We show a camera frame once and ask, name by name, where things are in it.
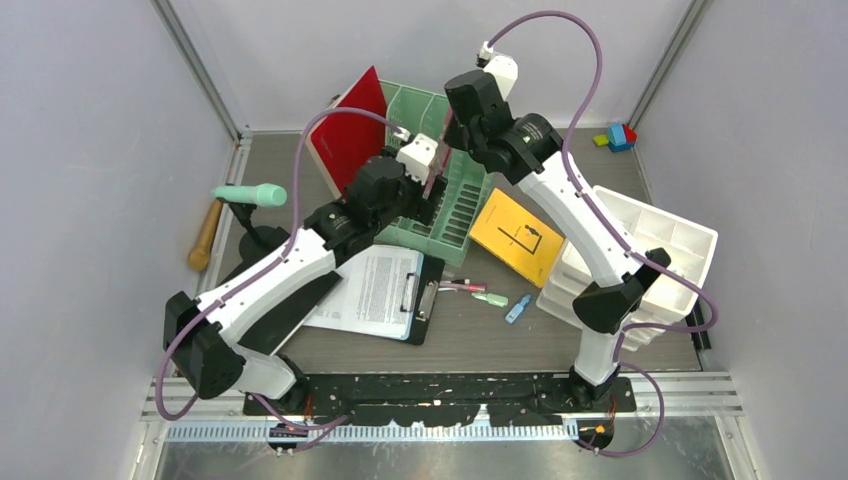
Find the orange illustrated book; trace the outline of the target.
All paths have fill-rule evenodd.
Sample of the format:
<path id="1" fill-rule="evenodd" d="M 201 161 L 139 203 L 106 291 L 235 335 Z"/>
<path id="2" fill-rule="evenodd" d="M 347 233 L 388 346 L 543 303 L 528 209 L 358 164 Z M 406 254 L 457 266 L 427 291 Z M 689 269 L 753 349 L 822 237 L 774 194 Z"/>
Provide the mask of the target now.
<path id="1" fill-rule="evenodd" d="M 438 145 L 434 157 L 435 163 L 431 166 L 430 174 L 423 190 L 424 199 L 428 199 L 430 197 L 430 194 L 432 193 L 435 186 L 436 178 L 443 173 L 451 158 L 452 148 L 446 143 L 446 141 L 444 140 L 444 136 L 447 133 L 452 118 L 453 110 L 451 107 L 449 107 L 444 118 L 442 129 L 440 131 L 439 136 L 437 137 Z"/>

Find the yellow book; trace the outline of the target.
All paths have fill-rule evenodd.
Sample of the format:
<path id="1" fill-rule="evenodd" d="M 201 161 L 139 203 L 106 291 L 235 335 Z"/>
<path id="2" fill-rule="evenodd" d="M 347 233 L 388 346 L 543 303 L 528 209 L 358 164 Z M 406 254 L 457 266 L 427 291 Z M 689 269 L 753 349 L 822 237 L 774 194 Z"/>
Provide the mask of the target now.
<path id="1" fill-rule="evenodd" d="M 489 253 L 542 288 L 564 237 L 500 189 L 493 189 L 472 224 L 470 237 Z"/>

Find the black book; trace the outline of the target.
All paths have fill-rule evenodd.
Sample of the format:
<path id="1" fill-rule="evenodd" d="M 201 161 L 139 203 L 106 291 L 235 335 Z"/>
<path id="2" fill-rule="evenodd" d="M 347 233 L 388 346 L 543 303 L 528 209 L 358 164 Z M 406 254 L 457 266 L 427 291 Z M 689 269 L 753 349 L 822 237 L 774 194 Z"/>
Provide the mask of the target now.
<path id="1" fill-rule="evenodd" d="M 310 281 L 264 314 L 238 344 L 261 354 L 274 355 L 341 280 L 338 273 L 330 272 Z"/>

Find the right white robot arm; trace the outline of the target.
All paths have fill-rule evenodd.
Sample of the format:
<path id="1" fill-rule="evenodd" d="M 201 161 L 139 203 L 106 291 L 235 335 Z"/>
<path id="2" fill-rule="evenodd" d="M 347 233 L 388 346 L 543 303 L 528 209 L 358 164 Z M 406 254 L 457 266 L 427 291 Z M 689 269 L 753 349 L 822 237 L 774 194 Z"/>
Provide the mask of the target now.
<path id="1" fill-rule="evenodd" d="M 475 69 L 444 86 L 452 110 L 444 140 L 489 173 L 500 173 L 551 217 L 589 267 L 591 282 L 572 302 L 582 325 L 569 370 L 569 398 L 596 410 L 611 395 L 623 327 L 658 279 L 564 152 L 563 138 L 541 115 L 514 117 L 495 75 Z"/>

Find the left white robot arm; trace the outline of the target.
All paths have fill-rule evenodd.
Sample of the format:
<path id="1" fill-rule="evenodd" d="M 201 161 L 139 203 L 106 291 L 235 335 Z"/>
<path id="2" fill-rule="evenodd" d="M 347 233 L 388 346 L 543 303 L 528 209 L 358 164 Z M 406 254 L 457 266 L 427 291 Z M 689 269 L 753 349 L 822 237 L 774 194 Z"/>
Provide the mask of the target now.
<path id="1" fill-rule="evenodd" d="M 281 358 L 242 344 L 273 308 L 319 282 L 370 247 L 398 217 L 429 223 L 446 181 L 433 174 L 437 159 L 407 154 L 369 159 L 343 196 L 317 208 L 283 245 L 241 274 L 197 298 L 180 291 L 165 304 L 163 348 L 199 399 L 237 389 L 268 398 L 284 414 L 307 398 Z"/>

